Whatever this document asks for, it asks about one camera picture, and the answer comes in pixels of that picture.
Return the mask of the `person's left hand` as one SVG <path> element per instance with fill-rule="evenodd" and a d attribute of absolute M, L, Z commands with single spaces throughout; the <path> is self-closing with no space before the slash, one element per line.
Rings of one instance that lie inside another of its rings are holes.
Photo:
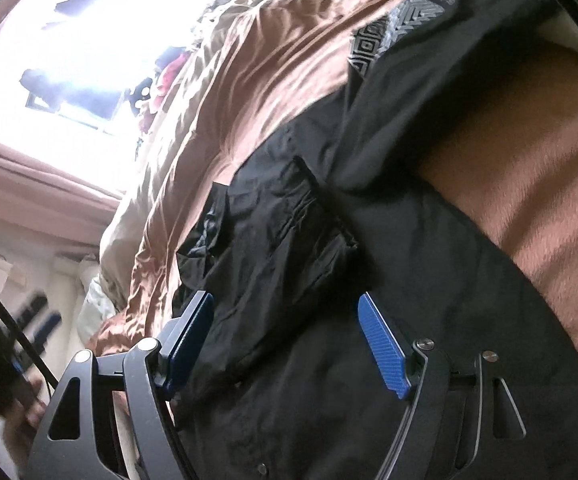
<path fill-rule="evenodd" d="M 2 426 L 2 440 L 12 462 L 16 465 L 16 472 L 23 478 L 28 456 L 31 454 L 35 432 L 46 413 L 47 404 L 40 394 L 44 388 L 44 381 L 39 375 L 32 376 L 28 382 L 34 391 L 34 403 L 29 408 L 18 401 L 13 403 L 4 415 Z"/>

